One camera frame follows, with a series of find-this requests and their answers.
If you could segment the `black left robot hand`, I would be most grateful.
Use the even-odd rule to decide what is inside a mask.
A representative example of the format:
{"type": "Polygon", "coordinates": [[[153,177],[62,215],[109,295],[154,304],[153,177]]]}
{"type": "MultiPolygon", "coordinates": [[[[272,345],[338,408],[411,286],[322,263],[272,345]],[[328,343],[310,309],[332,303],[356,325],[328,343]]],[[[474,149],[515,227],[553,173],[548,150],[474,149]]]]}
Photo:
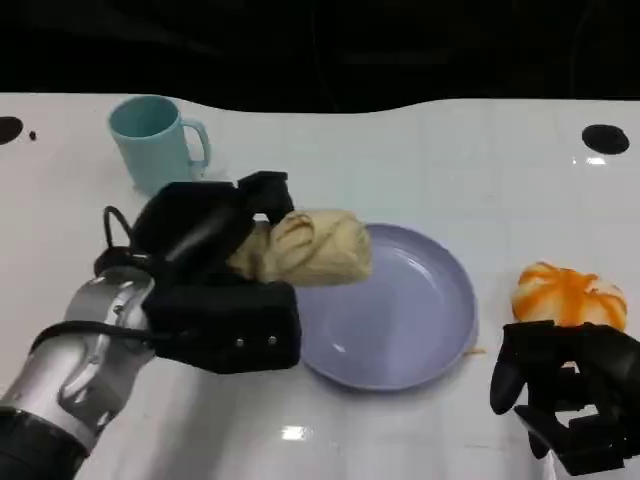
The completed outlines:
{"type": "Polygon", "coordinates": [[[229,258],[254,231],[255,216],[276,224],[294,209],[288,174],[257,171],[237,183],[173,182],[134,222],[131,246],[179,285],[213,284],[231,273],[229,258]]]}

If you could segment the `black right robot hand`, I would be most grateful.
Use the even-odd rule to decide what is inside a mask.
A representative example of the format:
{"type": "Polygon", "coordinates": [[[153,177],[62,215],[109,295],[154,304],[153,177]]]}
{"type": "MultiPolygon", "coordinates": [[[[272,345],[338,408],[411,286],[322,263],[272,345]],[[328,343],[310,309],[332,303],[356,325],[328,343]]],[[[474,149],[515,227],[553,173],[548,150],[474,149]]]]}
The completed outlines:
{"type": "Polygon", "coordinates": [[[490,406],[515,411],[531,451],[572,476],[616,470],[639,453],[639,342],[610,326],[508,324],[490,406]]]}

